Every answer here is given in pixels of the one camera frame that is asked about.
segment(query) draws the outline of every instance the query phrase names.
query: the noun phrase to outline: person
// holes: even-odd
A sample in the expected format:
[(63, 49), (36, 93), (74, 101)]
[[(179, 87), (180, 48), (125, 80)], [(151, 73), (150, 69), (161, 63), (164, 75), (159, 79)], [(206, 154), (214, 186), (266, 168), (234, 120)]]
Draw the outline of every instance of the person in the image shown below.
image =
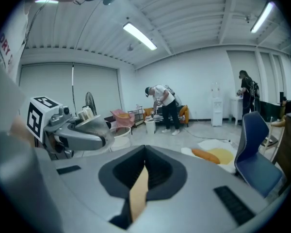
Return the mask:
[[(26, 42), (28, 40), (28, 12), (31, 5), (36, 0), (22, 0), (19, 5), (11, 13), (9, 19), (6, 22), (6, 25), (2, 28), (0, 32), (0, 66), (7, 73), (9, 78), (16, 82), (17, 75), (19, 73), (18, 66), (19, 61), (22, 56), (23, 50), (25, 48)], [(56, 0), (59, 2), (77, 2), (78, 0)], [(2, 83), (1, 89), (6, 89), (4, 87), (6, 84)], [(11, 97), (19, 96), (21, 97), (21, 92), (18, 87), (15, 86), (13, 89), (13, 94)], [(17, 114), (19, 108), (12, 108), (13, 105), (9, 104), (9, 100), (6, 100), (7, 104), (1, 104), (2, 106), (10, 107)], [(28, 141), (32, 147), (37, 147), (37, 141), (34, 136), (27, 130), (25, 124), (22, 122), (19, 115), (16, 116), (13, 122), (5, 123), (10, 125), (10, 129), (7, 129), (7, 126), (1, 127), (0, 130), (9, 130), (9, 132), (23, 140)]]
[(154, 104), (153, 104), (153, 110), (154, 113), (156, 112), (156, 107), (162, 106), (162, 114), (164, 118), (164, 123), (166, 125), (166, 129), (164, 129), (162, 132), (170, 132), (170, 119), (169, 114), (171, 115), (174, 125), (175, 125), (175, 131), (172, 133), (172, 135), (177, 135), (180, 133), (180, 121), (177, 114), (177, 105), (175, 97), (168, 91), (168, 89), (158, 84), (154, 87), (147, 87), (145, 89), (145, 94), (148, 97), (149, 95), (153, 96)]
[(239, 78), (242, 79), (242, 89), (237, 92), (237, 95), (242, 95), (242, 117), (248, 114), (250, 111), (256, 111), (256, 105), (254, 96), (251, 96), (252, 79), (248, 73), (244, 70), (239, 72)]

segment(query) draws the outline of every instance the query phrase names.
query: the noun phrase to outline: floor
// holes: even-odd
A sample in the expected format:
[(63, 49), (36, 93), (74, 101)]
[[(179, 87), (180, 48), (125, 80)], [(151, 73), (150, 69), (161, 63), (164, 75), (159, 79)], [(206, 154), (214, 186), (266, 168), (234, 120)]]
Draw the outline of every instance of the floor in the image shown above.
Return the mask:
[[(237, 149), (241, 131), (241, 126), (235, 126), (235, 123), (223, 122), (221, 127), (213, 127), (210, 121), (190, 122), (189, 127), (182, 125), (180, 133), (176, 136), (172, 136), (171, 133), (162, 133), (164, 129), (163, 125), (156, 126), (156, 133), (154, 135), (148, 135), (146, 133), (146, 125), (140, 125), (137, 128), (133, 128), (131, 143), (132, 145), (153, 145), (161, 148), (167, 148), (174, 151), (180, 151), (181, 148), (197, 148), (197, 144), (210, 139), (218, 140), (230, 140), (232, 146)], [(276, 138), (280, 136), (280, 129), (274, 128), (273, 135)], [(273, 149), (269, 149), (265, 153), (265, 157), (270, 159), (274, 152)], [(97, 151), (78, 151), (75, 152), (74, 157), (96, 155)]]

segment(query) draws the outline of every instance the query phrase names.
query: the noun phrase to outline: white cloth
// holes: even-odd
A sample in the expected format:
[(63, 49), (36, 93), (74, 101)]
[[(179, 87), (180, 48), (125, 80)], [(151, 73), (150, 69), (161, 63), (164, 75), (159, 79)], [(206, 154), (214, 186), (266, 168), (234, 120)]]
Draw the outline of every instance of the white cloth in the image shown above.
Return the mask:
[(24, 1), (11, 13), (0, 32), (0, 131), (9, 131), (25, 100), (18, 84), (17, 70), (27, 32)]
[(0, 65), (15, 82), (19, 61), (26, 45), (28, 15), (22, 1), (0, 32)]
[(169, 105), (173, 100), (175, 100), (175, 97), (168, 91), (168, 89), (161, 85), (158, 84), (154, 87), (152, 87), (154, 89), (154, 95), (153, 95), (153, 100), (156, 101), (157, 99), (161, 100), (163, 98), (163, 94), (164, 91), (167, 90), (167, 92), (169, 93), (168, 97), (166, 98), (166, 100), (163, 102), (164, 106)]

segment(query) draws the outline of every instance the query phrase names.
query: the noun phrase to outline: orange sofa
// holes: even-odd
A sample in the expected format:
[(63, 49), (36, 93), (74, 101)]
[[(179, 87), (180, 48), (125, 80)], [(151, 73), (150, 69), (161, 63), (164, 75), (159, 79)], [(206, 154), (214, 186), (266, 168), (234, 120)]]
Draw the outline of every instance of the orange sofa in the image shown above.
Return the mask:
[[(144, 109), (144, 120), (146, 120), (147, 116), (151, 115), (151, 111), (153, 111), (153, 108), (145, 108)], [(185, 120), (180, 120), (180, 123), (186, 124), (187, 127), (189, 126), (189, 108), (187, 105), (182, 106), (181, 109), (179, 109), (179, 117), (182, 117), (184, 115)]]

